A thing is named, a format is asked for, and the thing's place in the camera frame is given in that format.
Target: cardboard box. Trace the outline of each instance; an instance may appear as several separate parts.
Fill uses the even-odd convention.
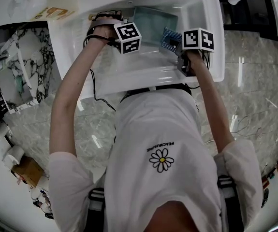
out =
[[[22,176],[25,181],[36,187],[44,171],[39,164],[31,157],[23,156],[19,165],[12,168],[12,171]]]

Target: tiled floor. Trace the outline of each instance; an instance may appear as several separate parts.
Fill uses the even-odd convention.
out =
[[[228,110],[235,137],[253,141],[261,169],[273,167],[278,159],[278,43],[251,32],[225,32],[225,79],[217,83]],[[215,143],[206,118],[200,90],[193,96],[200,109],[202,137],[211,151]],[[123,93],[106,96],[117,107]],[[13,132],[12,141],[47,169],[50,113],[54,95],[39,106],[7,115]],[[82,101],[84,111],[76,111],[74,127],[79,159],[91,170],[104,169],[115,136],[114,112],[103,102]],[[95,144],[97,138],[100,148]]]

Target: person's right arm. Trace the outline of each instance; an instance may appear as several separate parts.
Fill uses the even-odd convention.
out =
[[[227,110],[215,87],[211,73],[199,52],[187,51],[187,56],[191,62],[191,68],[197,76],[205,103],[207,118],[217,150],[220,153],[229,143],[234,141],[229,130]]]

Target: white sink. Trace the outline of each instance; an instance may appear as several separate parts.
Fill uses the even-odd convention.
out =
[[[132,17],[135,6],[161,9],[178,16],[177,31],[204,28],[214,33],[215,52],[211,54],[210,72],[214,81],[224,78],[224,33],[219,0],[78,0],[79,12],[68,21],[49,22],[51,42],[58,69],[63,78],[83,48],[89,28],[89,14],[105,10],[122,10]],[[96,76],[97,96],[142,87],[196,82],[184,77],[156,46],[142,43],[137,53],[121,55],[105,47],[92,69]],[[80,99],[93,96],[92,80],[86,79]]]

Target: black and white marble slab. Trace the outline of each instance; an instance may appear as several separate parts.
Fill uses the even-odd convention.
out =
[[[0,50],[8,58],[0,62],[0,88],[10,114],[43,101],[57,68],[48,29],[21,29]]]

